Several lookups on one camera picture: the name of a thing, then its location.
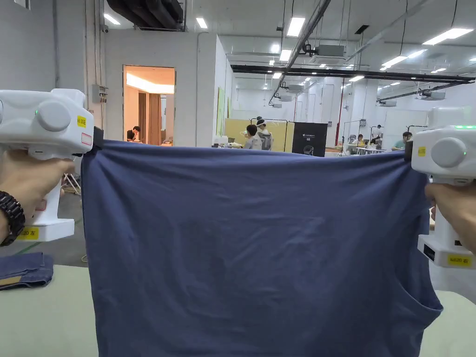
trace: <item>air conditioning unit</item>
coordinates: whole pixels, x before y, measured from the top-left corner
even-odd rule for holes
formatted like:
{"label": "air conditioning unit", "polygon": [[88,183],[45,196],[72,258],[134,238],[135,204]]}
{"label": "air conditioning unit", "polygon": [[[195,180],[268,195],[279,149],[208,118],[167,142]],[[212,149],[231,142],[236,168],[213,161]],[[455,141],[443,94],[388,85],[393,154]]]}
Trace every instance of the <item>air conditioning unit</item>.
{"label": "air conditioning unit", "polygon": [[282,94],[281,97],[279,98],[280,101],[282,102],[292,102],[293,101],[293,96],[288,95],[288,94]]}
{"label": "air conditioning unit", "polygon": [[444,92],[426,92],[421,93],[422,100],[443,100],[445,99],[446,93]]}
{"label": "air conditioning unit", "polygon": [[344,46],[320,45],[315,47],[314,51],[316,51],[317,54],[312,56],[309,63],[315,65],[325,64],[326,66],[332,67],[341,66],[346,62]]}
{"label": "air conditioning unit", "polygon": [[381,100],[378,103],[380,104],[381,107],[387,107],[387,108],[397,106],[397,101],[396,100]]}
{"label": "air conditioning unit", "polygon": [[304,86],[301,86],[299,84],[289,84],[288,89],[286,89],[288,93],[302,93],[303,90]]}

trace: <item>person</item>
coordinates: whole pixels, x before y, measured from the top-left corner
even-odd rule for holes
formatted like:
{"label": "person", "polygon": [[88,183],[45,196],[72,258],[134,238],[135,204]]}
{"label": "person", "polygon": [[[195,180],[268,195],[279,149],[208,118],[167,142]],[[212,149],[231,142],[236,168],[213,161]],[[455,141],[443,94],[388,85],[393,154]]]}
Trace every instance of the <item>person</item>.
{"label": "person", "polygon": [[256,125],[250,124],[246,127],[246,137],[248,138],[248,141],[246,142],[244,149],[261,150],[262,141],[257,132],[258,128]]}
{"label": "person", "polygon": [[258,128],[258,136],[262,139],[263,150],[271,150],[273,145],[273,135],[266,129],[266,120],[262,117],[256,117],[256,126]]}
{"label": "person", "polygon": [[409,131],[404,132],[402,134],[402,139],[397,141],[392,147],[392,151],[405,150],[405,145],[410,139],[412,139],[412,133],[410,133]]}
{"label": "person", "polygon": [[433,202],[431,210],[435,219],[435,205],[459,235],[461,244],[476,254],[476,183],[453,186],[432,183],[425,189],[426,196]]}
{"label": "person", "polygon": [[362,145],[362,140],[364,139],[364,136],[362,134],[359,134],[357,139],[355,139],[352,144],[353,145]]}
{"label": "person", "polygon": [[127,131],[127,141],[139,141],[140,127],[135,126]]}
{"label": "person", "polygon": [[[25,151],[7,151],[0,166],[0,196],[12,196],[23,208],[24,216],[31,217],[63,175],[73,172],[74,163],[68,159],[37,160]],[[0,244],[9,234],[9,220],[0,208]]]}
{"label": "person", "polygon": [[372,130],[372,138],[373,139],[380,139],[382,137],[382,126],[380,124],[377,125],[377,128]]}

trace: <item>black sign board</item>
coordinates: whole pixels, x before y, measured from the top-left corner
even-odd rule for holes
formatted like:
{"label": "black sign board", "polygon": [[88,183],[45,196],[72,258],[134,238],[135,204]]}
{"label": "black sign board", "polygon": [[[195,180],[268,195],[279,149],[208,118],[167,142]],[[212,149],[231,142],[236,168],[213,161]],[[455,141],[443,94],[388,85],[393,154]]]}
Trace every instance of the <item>black sign board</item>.
{"label": "black sign board", "polygon": [[327,123],[295,123],[292,152],[324,157]]}

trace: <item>hand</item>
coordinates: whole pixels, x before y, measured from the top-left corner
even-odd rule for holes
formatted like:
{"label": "hand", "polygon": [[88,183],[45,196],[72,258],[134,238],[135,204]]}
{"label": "hand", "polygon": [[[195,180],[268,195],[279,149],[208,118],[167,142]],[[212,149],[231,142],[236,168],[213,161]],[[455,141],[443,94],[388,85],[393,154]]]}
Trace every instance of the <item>hand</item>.
{"label": "hand", "polygon": [[[438,208],[459,235],[461,244],[476,254],[476,184],[452,186],[430,184],[426,187],[427,197]],[[435,207],[432,218],[435,219]]]}
{"label": "hand", "polygon": [[0,165],[0,191],[12,195],[31,217],[36,206],[61,180],[74,172],[68,159],[37,160],[25,151],[7,151]]}

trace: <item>red pole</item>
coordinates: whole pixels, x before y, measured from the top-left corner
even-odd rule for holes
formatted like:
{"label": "red pole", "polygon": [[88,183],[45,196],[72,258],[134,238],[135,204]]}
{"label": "red pole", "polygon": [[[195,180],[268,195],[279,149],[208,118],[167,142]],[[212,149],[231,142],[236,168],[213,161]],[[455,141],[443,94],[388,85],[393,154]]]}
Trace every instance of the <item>red pole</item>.
{"label": "red pole", "polygon": [[336,146],[339,143],[340,117],[342,115],[342,102],[344,101],[344,81],[345,81],[345,79],[342,79],[342,89],[341,89],[341,93],[340,93],[339,122],[337,123],[337,129],[336,129]]}

